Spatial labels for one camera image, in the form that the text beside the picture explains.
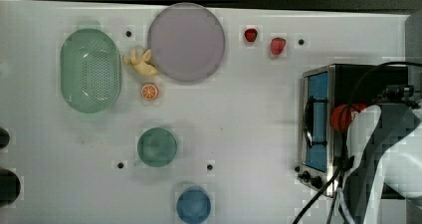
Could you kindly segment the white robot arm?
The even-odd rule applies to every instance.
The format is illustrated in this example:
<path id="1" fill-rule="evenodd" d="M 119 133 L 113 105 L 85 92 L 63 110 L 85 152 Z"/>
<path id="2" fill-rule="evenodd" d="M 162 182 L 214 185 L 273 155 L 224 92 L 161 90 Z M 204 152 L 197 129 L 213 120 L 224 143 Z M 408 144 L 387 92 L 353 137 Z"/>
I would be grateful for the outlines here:
<path id="1" fill-rule="evenodd" d="M 379 224 L 383 187 L 421 206 L 421 110 L 380 104 L 360 112 L 347 136 L 354 159 L 340 191 L 341 224 Z"/>

